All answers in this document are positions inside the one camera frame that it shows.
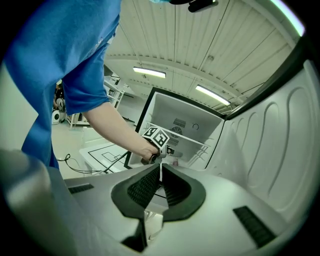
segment blue sleeve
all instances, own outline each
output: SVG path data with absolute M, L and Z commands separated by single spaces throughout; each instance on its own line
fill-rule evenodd
M 81 62 L 63 79 L 68 115 L 92 110 L 109 102 L 104 89 L 104 56 L 108 43 Z

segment blue shirt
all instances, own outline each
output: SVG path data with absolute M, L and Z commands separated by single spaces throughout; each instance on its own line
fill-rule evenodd
M 26 100 L 38 112 L 22 151 L 58 168 L 51 141 L 56 83 L 68 115 L 108 102 L 104 55 L 119 23 L 121 0 L 47 0 L 24 24 L 4 57 Z

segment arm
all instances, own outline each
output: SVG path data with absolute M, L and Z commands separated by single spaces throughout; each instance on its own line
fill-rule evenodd
M 107 46 L 102 46 L 62 79 L 68 115 L 83 113 L 101 136 L 149 160 L 158 150 L 131 129 L 108 102 L 103 87 Z
M 131 129 L 117 110 L 105 102 L 84 112 L 90 125 L 108 141 L 149 160 L 158 149 Z

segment table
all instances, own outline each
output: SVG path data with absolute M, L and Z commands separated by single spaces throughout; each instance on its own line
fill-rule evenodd
M 94 171 L 102 171 L 106 169 L 126 151 L 127 150 L 125 150 L 124 148 L 115 145 L 112 142 L 90 146 L 79 150 L 81 156 L 84 158 L 84 161 Z M 122 158 L 121 160 L 116 162 L 109 170 L 112 173 L 118 173 L 127 170 L 127 168 L 125 168 L 124 166 L 125 160 L 126 157 Z

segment ceiling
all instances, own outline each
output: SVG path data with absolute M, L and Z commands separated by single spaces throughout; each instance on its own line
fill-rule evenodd
M 231 108 L 196 86 L 238 106 L 291 52 L 297 39 L 287 31 L 283 20 L 254 0 L 219 0 L 198 13 L 187 4 L 122 0 L 104 63 L 137 95 L 162 88 L 226 113 Z M 134 66 L 166 72 L 166 78 L 135 73 Z

